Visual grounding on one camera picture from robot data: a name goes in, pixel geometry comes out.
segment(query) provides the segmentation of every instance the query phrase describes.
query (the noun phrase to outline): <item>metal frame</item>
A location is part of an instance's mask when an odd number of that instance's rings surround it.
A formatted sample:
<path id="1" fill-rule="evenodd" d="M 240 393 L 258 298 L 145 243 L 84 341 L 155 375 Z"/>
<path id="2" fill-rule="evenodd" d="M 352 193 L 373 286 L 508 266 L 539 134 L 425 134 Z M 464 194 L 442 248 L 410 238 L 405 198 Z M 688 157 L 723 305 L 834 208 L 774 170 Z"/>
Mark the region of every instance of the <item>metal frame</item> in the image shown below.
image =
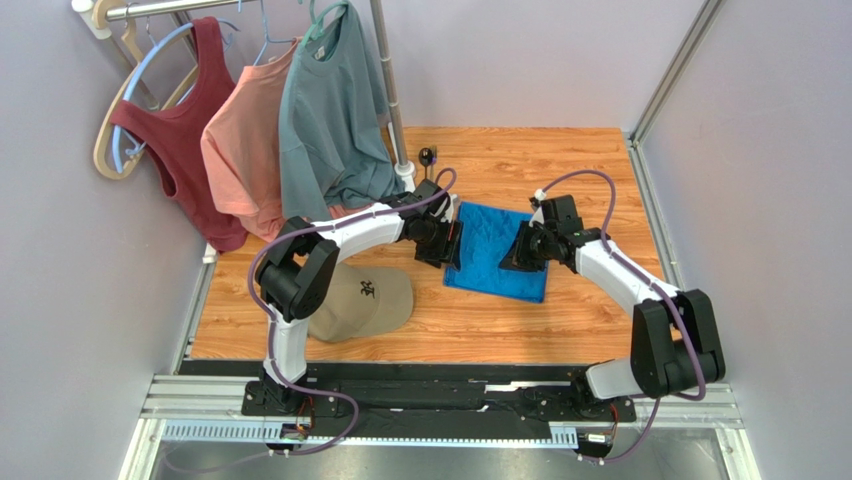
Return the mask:
<path id="1" fill-rule="evenodd" d="M 186 12 L 201 8 L 218 7 L 221 5 L 233 5 L 240 0 L 168 0 L 164 2 L 136 4 L 127 7 L 116 7 L 106 12 L 108 22 L 118 22 L 129 18 L 151 17 L 154 15 L 172 14 L 178 24 L 189 22 Z M 381 0 L 370 0 L 370 8 L 373 13 L 373 24 L 376 29 L 376 40 L 379 46 L 379 57 L 382 63 L 382 74 L 384 76 L 385 88 L 388 95 L 388 108 L 390 110 L 391 135 L 396 161 L 400 168 L 409 168 L 408 153 L 405 149 L 405 134 L 403 133 L 402 113 L 399 109 L 399 99 L 396 94 L 396 81 L 393 76 L 391 64 L 390 47 L 388 46 L 387 30 L 385 29 L 385 18 L 382 11 Z"/>
<path id="2" fill-rule="evenodd" d="M 172 13 L 191 8 L 225 5 L 236 3 L 237 0 L 176 0 L 160 2 L 152 5 L 131 6 L 129 9 L 110 11 L 111 21 L 121 20 L 125 12 L 129 17 L 141 17 L 158 13 Z M 654 93 L 636 129 L 626 136 L 631 164 L 639 185 L 642 202 L 645 206 L 657 252 L 663 264 L 666 279 L 678 286 L 683 285 L 680 269 L 671 250 L 669 235 L 660 214 L 653 185 L 648 175 L 645 159 L 642 153 L 642 140 L 647 135 L 654 119 L 672 91 L 675 83 L 683 72 L 686 64 L 694 53 L 698 43 L 709 29 L 713 18 L 724 0 L 707 0 L 694 21 L 689 33 L 681 44 L 678 53 L 669 66 L 659 87 Z M 381 2 L 372 0 L 373 14 L 376 23 L 376 35 L 379 38 L 379 50 L 382 58 L 385 83 L 388 87 L 391 102 L 391 115 L 394 125 L 401 127 L 402 122 L 396 100 L 396 85 L 390 55 L 387 52 L 387 38 L 381 12 Z M 398 154 L 400 162 L 407 162 L 405 143 L 402 138 L 402 128 L 394 128 L 394 141 L 402 155 Z M 197 295 L 190 308 L 187 324 L 187 334 L 183 341 L 184 348 L 180 349 L 175 359 L 174 371 L 179 369 L 180 362 L 191 349 L 192 339 L 198 326 L 201 309 L 206 298 L 207 288 L 212 276 L 213 265 L 205 266 L 196 288 Z M 158 375 L 155 376 L 151 389 L 144 403 L 140 420 L 134 433 L 132 443 L 125 459 L 121 478 L 145 479 L 153 471 L 156 452 L 162 440 L 201 440 L 201 441 L 250 441 L 264 443 L 268 440 L 266 423 L 292 421 L 285 417 L 258 418 L 243 417 L 240 413 L 242 397 L 246 382 L 253 377 L 225 376 L 187 376 L 187 375 Z M 653 400 L 635 400 L 636 414 L 640 427 L 647 420 L 653 407 Z M 601 426 L 593 424 L 572 425 L 566 422 L 551 422 L 553 438 L 549 441 L 521 442 L 445 442 L 433 439 L 363 439 L 350 438 L 345 443 L 359 445 L 428 445 L 428 446 L 477 446 L 483 448 L 566 448 L 570 444 L 571 434 L 576 434 L 578 426 Z M 736 401 L 727 384 L 712 384 L 708 386 L 707 398 L 704 402 L 688 402 L 679 398 L 666 398 L 662 401 L 657 419 L 654 422 L 657 429 L 713 429 L 716 433 L 724 457 L 728 474 L 733 479 L 760 478 L 754 457 L 751 453 L 746 431 L 740 417 Z"/>

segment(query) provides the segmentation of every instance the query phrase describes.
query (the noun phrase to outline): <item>wooden table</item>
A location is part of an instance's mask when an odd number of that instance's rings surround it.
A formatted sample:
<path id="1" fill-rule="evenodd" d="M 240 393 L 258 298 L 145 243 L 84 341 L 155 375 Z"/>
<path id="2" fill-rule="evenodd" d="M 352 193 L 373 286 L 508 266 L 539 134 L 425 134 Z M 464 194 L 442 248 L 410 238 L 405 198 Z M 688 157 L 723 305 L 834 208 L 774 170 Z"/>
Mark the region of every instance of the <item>wooden table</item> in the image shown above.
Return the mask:
<path id="1" fill-rule="evenodd" d="M 453 192 L 469 201 L 529 211 L 528 198 L 557 176 L 594 168 L 613 177 L 618 200 L 609 233 L 633 260 L 661 276 L 648 220 L 617 129 L 407 128 L 412 157 L 439 147 L 439 166 L 458 171 Z M 555 187 L 572 194 L 586 227 L 599 226 L 609 189 L 583 176 Z M 193 358 L 259 359 L 265 355 L 266 317 L 246 290 L 246 270 L 262 241 L 250 237 L 222 255 L 192 348 Z M 374 248 L 351 265 L 405 270 L 415 288 L 411 319 L 392 333 L 338 344 L 308 340 L 310 360 L 394 362 L 591 363 L 630 350 L 628 315 L 597 286 L 553 265 L 543 304 L 443 286 L 443 271 L 413 259 L 408 242 Z"/>

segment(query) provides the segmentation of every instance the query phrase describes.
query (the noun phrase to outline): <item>wall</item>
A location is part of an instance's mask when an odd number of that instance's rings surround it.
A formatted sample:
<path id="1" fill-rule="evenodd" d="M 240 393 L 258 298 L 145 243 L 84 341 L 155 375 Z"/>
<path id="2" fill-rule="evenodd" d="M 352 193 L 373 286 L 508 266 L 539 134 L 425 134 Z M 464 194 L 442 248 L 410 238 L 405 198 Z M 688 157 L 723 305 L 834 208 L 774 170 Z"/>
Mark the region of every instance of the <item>wall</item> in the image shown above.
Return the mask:
<path id="1" fill-rule="evenodd" d="M 847 478 L 852 4 L 727 2 L 644 147 L 764 478 Z"/>
<path id="2" fill-rule="evenodd" d="M 329 3 L 317 2 L 317 12 Z M 372 38 L 369 1 L 352 3 Z M 629 130 L 702 1 L 383 4 L 406 125 Z M 243 9 L 247 19 L 231 6 L 206 12 L 226 15 L 257 37 L 258 7 Z M 278 38 L 304 33 L 297 26 L 308 18 L 306 6 L 268 0 L 267 10 Z"/>
<path id="3" fill-rule="evenodd" d="M 92 166 L 123 75 L 75 15 L 68 0 L 3 8 L 4 478 L 116 478 L 203 251 L 148 162 L 122 182 Z"/>

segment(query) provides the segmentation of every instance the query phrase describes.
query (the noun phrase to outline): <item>maroon tank top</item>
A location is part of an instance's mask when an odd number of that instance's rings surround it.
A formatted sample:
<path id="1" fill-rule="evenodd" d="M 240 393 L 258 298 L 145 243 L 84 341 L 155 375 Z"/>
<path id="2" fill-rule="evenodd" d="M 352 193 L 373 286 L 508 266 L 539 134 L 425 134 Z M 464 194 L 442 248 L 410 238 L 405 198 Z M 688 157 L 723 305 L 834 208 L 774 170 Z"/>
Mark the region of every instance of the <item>maroon tank top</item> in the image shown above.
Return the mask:
<path id="1" fill-rule="evenodd" d="M 183 208 L 213 248 L 228 252 L 245 243 L 247 232 L 239 219 L 216 210 L 200 142 L 207 122 L 236 85 L 225 66 L 219 22 L 206 17 L 193 20 L 192 25 L 198 79 L 186 99 L 159 112 L 147 112 L 122 100 L 110 121 L 147 142 L 163 192 Z"/>

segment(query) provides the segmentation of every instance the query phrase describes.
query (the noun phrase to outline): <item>baseball cap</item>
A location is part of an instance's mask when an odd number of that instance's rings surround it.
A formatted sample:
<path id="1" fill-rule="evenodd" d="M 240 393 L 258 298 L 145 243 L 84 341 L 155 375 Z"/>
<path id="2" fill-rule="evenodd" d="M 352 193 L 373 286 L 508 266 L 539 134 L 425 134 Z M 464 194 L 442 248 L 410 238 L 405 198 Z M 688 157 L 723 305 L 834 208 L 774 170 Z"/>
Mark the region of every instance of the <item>baseball cap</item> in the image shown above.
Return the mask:
<path id="1" fill-rule="evenodd" d="M 381 335 L 407 322 L 413 308 L 411 279 L 402 270 L 338 263 L 308 334 L 324 342 Z"/>

